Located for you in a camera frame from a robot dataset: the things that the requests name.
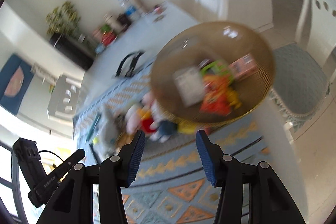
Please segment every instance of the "black bag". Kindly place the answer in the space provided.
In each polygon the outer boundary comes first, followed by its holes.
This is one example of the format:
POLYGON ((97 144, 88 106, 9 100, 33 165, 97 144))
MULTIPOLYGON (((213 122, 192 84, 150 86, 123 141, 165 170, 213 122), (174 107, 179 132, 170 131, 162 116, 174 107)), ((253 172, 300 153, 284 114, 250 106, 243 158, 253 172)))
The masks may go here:
POLYGON ((137 65, 137 62, 140 58, 141 55, 143 55, 145 52, 143 51, 137 51, 137 52, 131 52, 130 54, 128 54, 120 63, 118 69, 117 69, 117 72, 115 74, 116 77, 126 77, 126 78, 132 78, 136 72, 134 72, 135 70, 135 66, 137 65), (128 71, 126 72, 125 76, 121 76, 121 71, 122 71, 122 68, 123 68, 123 65, 125 63, 125 61, 130 58, 131 56, 133 56, 133 59, 132 59, 132 62, 129 66, 129 69, 128 71))

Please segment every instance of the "bag handle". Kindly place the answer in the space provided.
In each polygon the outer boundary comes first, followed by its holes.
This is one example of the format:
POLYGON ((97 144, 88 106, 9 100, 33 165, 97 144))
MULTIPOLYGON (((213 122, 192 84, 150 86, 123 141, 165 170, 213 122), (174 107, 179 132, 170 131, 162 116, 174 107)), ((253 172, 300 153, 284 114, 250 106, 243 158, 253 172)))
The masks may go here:
POLYGON ((120 65, 117 69, 117 73, 115 74, 116 77, 119 77, 121 74, 121 70, 123 68, 124 63, 126 62, 126 60, 131 57, 132 55, 136 55, 135 57, 133 57, 132 62, 130 64, 130 67, 127 71, 127 73, 125 74, 125 77, 131 78, 133 76, 133 72, 135 69, 135 66, 137 65, 137 62, 140 58, 141 55, 143 55, 144 52, 143 51, 137 51, 137 52, 131 52, 128 55, 126 55, 126 57, 120 62, 120 65))

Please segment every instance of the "black cable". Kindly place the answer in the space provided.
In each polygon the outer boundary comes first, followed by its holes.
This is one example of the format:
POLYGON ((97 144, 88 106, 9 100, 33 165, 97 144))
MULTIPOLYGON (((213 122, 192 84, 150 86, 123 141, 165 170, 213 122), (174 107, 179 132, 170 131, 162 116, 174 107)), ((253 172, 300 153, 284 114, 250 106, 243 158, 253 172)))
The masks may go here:
POLYGON ((41 151, 39 151, 39 153, 41 153, 41 152, 48 152, 48 153, 54 154, 57 158, 59 158, 62 162, 64 162, 64 160, 62 160, 61 157, 58 156, 57 154, 55 154, 54 152, 51 152, 49 150, 41 150, 41 151))

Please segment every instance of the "orange toy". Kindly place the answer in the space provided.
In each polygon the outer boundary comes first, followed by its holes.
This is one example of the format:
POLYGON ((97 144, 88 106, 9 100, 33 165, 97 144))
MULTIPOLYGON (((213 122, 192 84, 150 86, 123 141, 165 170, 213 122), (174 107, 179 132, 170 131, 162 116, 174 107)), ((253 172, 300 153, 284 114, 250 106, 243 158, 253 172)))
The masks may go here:
POLYGON ((153 134, 157 131, 156 128, 152 128, 151 125, 154 124, 154 119, 152 118, 151 110, 145 106, 139 109, 137 113, 141 117, 141 128, 147 134, 153 134))
POLYGON ((203 82, 207 93, 201 111, 227 116, 231 113, 231 106, 235 109, 241 106, 238 93, 229 87, 227 76, 204 75, 203 82))

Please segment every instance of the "plastic bottle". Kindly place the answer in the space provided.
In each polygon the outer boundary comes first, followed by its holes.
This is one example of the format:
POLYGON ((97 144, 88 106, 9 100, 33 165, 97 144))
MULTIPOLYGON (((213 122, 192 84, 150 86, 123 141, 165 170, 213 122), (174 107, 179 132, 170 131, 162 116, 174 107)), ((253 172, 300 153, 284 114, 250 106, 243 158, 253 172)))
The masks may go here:
POLYGON ((133 22, 137 21, 141 16, 139 15, 137 9, 128 0, 118 0, 120 6, 124 9, 125 14, 133 22))
POLYGON ((118 34, 123 31, 123 27, 121 24, 115 19, 115 17, 111 14, 106 14, 104 16, 104 20, 107 25, 109 25, 114 31, 116 31, 118 34))
POLYGON ((148 14, 150 11, 146 6, 141 2, 141 0, 128 0, 129 3, 131 3, 139 12, 141 16, 145 16, 148 14))

